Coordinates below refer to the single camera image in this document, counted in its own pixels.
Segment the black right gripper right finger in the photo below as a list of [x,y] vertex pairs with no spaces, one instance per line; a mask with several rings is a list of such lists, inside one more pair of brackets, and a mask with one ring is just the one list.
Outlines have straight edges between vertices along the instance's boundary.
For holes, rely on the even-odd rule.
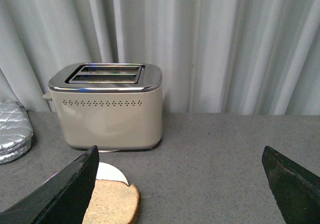
[[320,222],[320,177],[266,146],[262,165],[269,188],[287,224]]

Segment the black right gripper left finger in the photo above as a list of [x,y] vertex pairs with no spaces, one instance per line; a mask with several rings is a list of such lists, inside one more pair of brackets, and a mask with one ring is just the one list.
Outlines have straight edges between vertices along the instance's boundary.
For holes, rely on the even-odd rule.
[[99,166],[92,146],[27,197],[0,214],[2,224],[81,224]]

